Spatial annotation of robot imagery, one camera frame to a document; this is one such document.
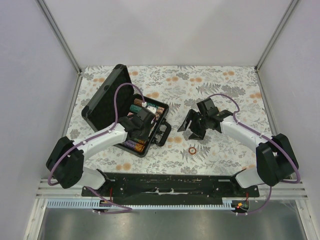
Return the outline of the black poker set case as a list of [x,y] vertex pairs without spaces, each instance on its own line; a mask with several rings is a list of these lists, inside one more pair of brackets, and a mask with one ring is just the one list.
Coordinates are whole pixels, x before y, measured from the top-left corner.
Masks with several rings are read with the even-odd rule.
[[[126,65],[118,64],[113,68],[101,87],[81,111],[83,119],[94,131],[100,131],[111,125],[116,120],[116,116],[118,116],[118,118],[126,117],[130,112],[130,106],[134,105],[134,99],[142,100],[140,94],[134,93],[134,87],[132,85],[123,86],[118,91],[116,98],[117,111],[115,111],[114,95],[117,87],[124,83],[130,84],[131,82]],[[164,112],[160,114],[160,118],[155,118],[155,124],[151,128],[148,140],[143,141],[136,138],[132,140],[145,145],[144,151],[140,153],[127,148],[123,145],[127,140],[115,145],[116,147],[141,158],[147,154],[152,144],[162,147],[166,143],[172,129],[171,125],[166,120],[169,106],[149,97],[145,97],[144,99],[148,103],[164,108]]]

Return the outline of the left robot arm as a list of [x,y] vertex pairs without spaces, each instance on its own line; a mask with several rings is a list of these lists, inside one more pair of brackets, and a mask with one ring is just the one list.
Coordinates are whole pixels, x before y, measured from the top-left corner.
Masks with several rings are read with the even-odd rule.
[[136,114],[117,117],[108,127],[86,137],[76,140],[67,136],[60,138],[46,162],[50,171],[48,185],[68,189],[80,184],[91,187],[101,197],[106,196],[110,192],[109,182],[100,170],[84,167],[85,161],[129,139],[147,140],[155,125],[156,112],[154,107],[143,107]]

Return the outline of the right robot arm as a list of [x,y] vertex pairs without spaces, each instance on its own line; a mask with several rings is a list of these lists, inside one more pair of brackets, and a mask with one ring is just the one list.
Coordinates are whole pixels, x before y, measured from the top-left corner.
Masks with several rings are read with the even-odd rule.
[[207,130],[214,130],[234,138],[256,156],[255,168],[240,171],[229,191],[235,197],[242,196],[248,187],[266,184],[270,187],[287,182],[292,174],[299,173],[299,164],[289,139],[282,133],[265,135],[241,123],[235,113],[220,111],[211,98],[197,103],[198,111],[189,110],[178,131],[191,131],[190,140],[203,140]]

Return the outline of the bottom poker chip row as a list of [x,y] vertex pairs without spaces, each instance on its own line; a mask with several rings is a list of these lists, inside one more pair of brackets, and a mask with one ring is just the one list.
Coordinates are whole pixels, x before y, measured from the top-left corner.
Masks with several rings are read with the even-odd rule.
[[145,145],[135,142],[133,140],[127,140],[123,143],[127,148],[136,151],[138,153],[142,153],[145,149]]

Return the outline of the floral patterned table mat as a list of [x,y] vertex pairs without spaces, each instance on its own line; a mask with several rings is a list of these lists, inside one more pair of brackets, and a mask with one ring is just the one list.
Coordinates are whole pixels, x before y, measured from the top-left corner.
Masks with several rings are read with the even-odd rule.
[[[130,66],[129,76],[143,94],[169,106],[172,130],[164,146],[152,145],[145,157],[110,147],[84,165],[104,172],[148,174],[232,175],[253,168],[256,155],[233,138],[209,130],[200,141],[188,140],[189,130],[177,132],[190,109],[211,97],[220,110],[240,109],[237,118],[261,133],[270,125],[253,67]],[[191,155],[189,148],[196,153]]]

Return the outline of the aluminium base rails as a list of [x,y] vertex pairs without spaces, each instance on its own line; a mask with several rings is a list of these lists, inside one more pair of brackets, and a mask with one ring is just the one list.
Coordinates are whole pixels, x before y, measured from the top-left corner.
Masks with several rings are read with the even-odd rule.
[[234,176],[106,173],[108,180],[97,193],[103,197],[130,198],[142,194],[192,195],[230,200],[245,198],[264,200],[271,193],[272,200],[305,200],[308,195],[303,183],[280,182],[274,187],[266,184],[240,188]]

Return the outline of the aluminium left frame post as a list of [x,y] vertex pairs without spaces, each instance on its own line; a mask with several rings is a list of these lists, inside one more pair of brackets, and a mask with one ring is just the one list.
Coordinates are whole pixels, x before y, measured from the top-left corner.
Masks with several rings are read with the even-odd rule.
[[37,3],[39,9],[41,10],[42,14],[44,15],[47,23],[49,24],[51,30],[53,31],[53,34],[55,35],[56,39],[58,40],[60,46],[62,47],[62,50],[64,51],[66,57],[68,58],[69,62],[71,63],[72,67],[74,68],[75,72],[78,75],[81,75],[82,68],[79,65],[78,61],[76,60],[74,54],[72,53],[72,50],[70,46],[68,45],[62,31],[60,30],[51,10],[49,9],[47,3],[45,0],[35,0]]

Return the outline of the aluminium frame post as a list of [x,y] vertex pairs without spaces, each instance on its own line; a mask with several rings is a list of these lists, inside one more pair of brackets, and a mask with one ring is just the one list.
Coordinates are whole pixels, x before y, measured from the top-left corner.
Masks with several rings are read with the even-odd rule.
[[291,0],[289,5],[287,6],[284,14],[282,15],[279,23],[277,24],[273,34],[271,35],[265,49],[263,50],[257,64],[255,65],[254,69],[258,73],[262,68],[264,62],[266,61],[270,51],[273,49],[274,45],[276,44],[278,38],[280,37],[281,33],[285,29],[287,23],[289,22],[292,14],[294,13],[296,7],[300,3],[300,0]]
[[51,30],[53,31],[53,34],[55,35],[56,39],[58,40],[60,46],[62,47],[62,50],[64,51],[66,57],[68,58],[69,62],[71,63],[72,67],[74,68],[75,72],[78,75],[81,75],[82,68],[79,65],[78,61],[76,60],[74,54],[72,53],[72,50],[70,46],[68,45],[62,31],[60,30],[51,10],[49,9],[47,3],[45,0],[35,0],[37,3],[39,9],[41,10],[42,14],[44,15],[47,23],[49,24]]

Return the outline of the aluminium right frame post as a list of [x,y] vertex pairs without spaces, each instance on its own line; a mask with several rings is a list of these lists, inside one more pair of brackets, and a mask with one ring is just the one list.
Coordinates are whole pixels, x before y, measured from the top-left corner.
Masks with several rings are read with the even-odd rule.
[[263,50],[257,64],[255,65],[254,69],[258,73],[262,68],[264,62],[266,61],[270,51],[273,49],[274,45],[276,44],[278,38],[280,37],[281,33],[285,29],[287,23],[289,22],[292,14],[294,13],[296,7],[300,3],[300,0],[291,0],[289,5],[287,6],[284,14],[282,15],[279,23],[277,24],[273,34],[271,35],[265,49]]

